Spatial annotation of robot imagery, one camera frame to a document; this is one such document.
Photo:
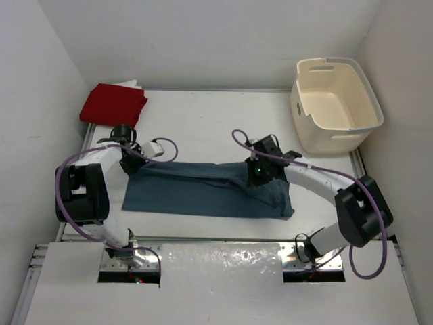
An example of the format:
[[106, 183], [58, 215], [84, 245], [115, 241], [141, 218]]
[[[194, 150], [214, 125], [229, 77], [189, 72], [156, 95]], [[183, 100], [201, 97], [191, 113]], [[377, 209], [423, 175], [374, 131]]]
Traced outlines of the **red t shirt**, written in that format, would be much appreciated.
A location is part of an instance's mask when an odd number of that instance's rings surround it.
[[89, 93], [79, 119], [108, 127], [128, 125], [134, 128], [146, 103], [142, 89], [100, 83]]

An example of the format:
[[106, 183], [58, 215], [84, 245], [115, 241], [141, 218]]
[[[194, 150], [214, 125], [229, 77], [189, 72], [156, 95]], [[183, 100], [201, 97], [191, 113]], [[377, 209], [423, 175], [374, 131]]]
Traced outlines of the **white printed t shirt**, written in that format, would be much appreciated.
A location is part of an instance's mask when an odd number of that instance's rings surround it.
[[139, 86], [137, 83], [138, 83], [138, 80], [137, 79], [133, 79], [133, 80], [130, 80], [130, 81], [125, 81], [125, 82], [121, 82], [121, 83], [115, 83], [115, 85], [121, 86], [121, 87], [133, 88], [133, 89], [142, 89], [142, 86]]

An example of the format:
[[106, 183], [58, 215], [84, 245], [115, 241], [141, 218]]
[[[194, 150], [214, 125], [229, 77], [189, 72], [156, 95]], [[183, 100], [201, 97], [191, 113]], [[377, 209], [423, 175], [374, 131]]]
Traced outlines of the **blue t shirt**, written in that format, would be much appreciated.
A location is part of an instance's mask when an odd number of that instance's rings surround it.
[[244, 162], [149, 163], [129, 177], [122, 209], [283, 220], [295, 213], [288, 183], [276, 179], [263, 186], [249, 186]]

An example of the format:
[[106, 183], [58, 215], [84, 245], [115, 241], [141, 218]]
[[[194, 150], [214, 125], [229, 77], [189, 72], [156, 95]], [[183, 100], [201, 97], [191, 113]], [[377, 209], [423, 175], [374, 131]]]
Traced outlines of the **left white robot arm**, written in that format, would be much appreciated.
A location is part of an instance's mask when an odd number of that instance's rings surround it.
[[139, 268], [146, 261], [146, 250], [139, 247], [132, 230], [110, 214], [105, 181], [115, 165], [127, 175], [144, 166], [146, 159], [136, 139], [134, 128], [117, 125], [96, 147], [67, 158], [55, 171], [55, 209], [57, 218], [82, 237], [105, 244], [110, 258]]

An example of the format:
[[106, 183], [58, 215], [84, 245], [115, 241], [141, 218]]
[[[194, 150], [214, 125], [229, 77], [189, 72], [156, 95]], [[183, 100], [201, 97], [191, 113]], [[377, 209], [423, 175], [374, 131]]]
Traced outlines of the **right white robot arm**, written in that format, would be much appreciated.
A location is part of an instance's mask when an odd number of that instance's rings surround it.
[[295, 151], [283, 153], [270, 135], [247, 140], [245, 146], [251, 152], [246, 159], [250, 185], [284, 181], [311, 191], [335, 207], [337, 221], [308, 235], [303, 242], [302, 256], [308, 262], [343, 246], [362, 248], [376, 236], [386, 235], [392, 225], [392, 212], [372, 177], [355, 178], [312, 165]]

